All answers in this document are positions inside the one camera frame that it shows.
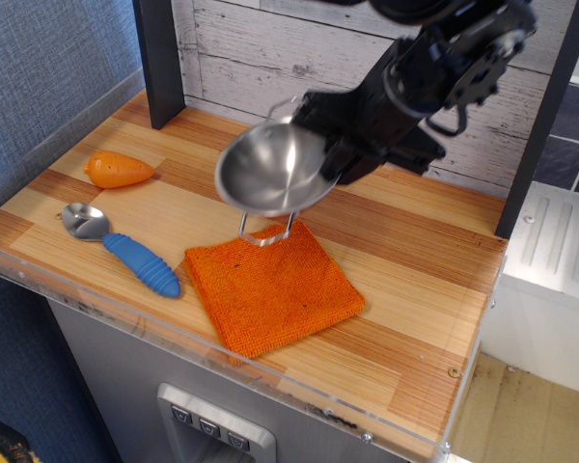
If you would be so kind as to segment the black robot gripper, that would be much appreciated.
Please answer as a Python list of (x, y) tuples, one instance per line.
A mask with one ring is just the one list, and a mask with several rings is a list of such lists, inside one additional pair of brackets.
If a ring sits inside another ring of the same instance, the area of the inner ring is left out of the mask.
[(419, 127), (426, 116), (403, 107), (393, 91), (391, 71), (410, 40), (395, 41), (361, 84), (348, 92), (304, 94), (291, 121), (325, 138), (326, 179), (350, 184), (392, 163), (422, 175), (446, 151)]

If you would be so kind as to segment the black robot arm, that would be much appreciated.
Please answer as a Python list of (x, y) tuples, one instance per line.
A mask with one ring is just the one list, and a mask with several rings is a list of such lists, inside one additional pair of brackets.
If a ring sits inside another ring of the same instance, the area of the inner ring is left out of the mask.
[(381, 15), (420, 28), (383, 53), (353, 90), (309, 91), (294, 123), (325, 139), (320, 174), (350, 184), (385, 163), (424, 174), (446, 151), (422, 128), (456, 137), (537, 29), (527, 1), (374, 1)]

